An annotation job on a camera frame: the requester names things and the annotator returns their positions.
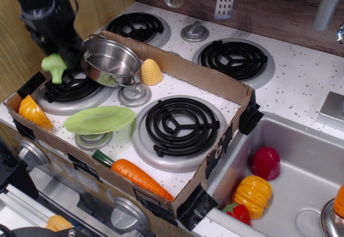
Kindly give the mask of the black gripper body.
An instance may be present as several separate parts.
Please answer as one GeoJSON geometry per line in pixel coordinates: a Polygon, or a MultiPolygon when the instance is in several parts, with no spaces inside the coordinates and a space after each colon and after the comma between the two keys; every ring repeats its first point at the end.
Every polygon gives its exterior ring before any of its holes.
{"type": "Polygon", "coordinates": [[[74,28],[76,9],[70,0],[20,0],[21,20],[46,55],[75,50],[82,42],[74,28]]]}

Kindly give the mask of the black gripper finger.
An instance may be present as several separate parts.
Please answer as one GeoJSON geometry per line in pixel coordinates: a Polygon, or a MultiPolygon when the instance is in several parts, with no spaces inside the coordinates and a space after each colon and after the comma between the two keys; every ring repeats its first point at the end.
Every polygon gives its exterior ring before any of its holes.
{"type": "Polygon", "coordinates": [[[74,70],[80,65],[81,53],[76,50],[61,49],[60,55],[68,70],[74,70]]]}
{"type": "Polygon", "coordinates": [[[84,59],[86,52],[87,49],[85,48],[85,42],[79,42],[75,48],[75,56],[78,62],[84,59]]]}

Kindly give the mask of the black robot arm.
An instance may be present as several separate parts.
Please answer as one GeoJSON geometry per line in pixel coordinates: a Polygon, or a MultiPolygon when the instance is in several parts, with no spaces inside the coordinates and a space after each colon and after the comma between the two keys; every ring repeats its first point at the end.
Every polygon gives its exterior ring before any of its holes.
{"type": "Polygon", "coordinates": [[[46,55],[59,54],[68,70],[80,66],[83,40],[74,28],[76,0],[17,0],[20,19],[46,55]]]}

